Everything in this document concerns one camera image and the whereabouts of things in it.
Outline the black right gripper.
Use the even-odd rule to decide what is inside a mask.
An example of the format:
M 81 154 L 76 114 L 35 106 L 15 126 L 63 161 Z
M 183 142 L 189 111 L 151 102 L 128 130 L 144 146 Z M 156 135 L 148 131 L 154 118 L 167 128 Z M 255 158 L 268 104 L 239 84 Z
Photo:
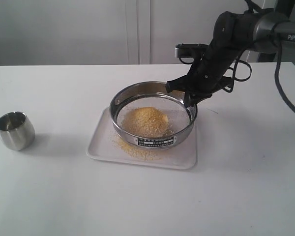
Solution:
M 253 41 L 253 31 L 258 16 L 245 12 L 235 14 L 226 11 L 217 18 L 213 39 L 204 52 L 201 62 L 185 80 L 177 78 L 165 84 L 167 93 L 184 93 L 185 107 L 192 107 L 212 97 L 214 89 L 222 89 L 220 81 L 241 51 Z

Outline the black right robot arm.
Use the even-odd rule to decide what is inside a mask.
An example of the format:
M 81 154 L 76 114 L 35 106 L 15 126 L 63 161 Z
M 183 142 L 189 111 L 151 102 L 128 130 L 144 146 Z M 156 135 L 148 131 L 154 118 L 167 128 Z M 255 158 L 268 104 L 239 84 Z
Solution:
M 193 62 L 186 75 L 166 83 L 166 91 L 184 92 L 186 107 L 210 98 L 221 89 L 230 88 L 231 92 L 238 79 L 235 74 L 230 77 L 224 74 L 232 64 L 232 70 L 236 70 L 242 53 L 249 50 L 273 54 L 284 41 L 295 43 L 295 22 L 285 15 L 226 11 L 215 22 L 209 45 L 176 45 L 176 58 L 192 58 Z

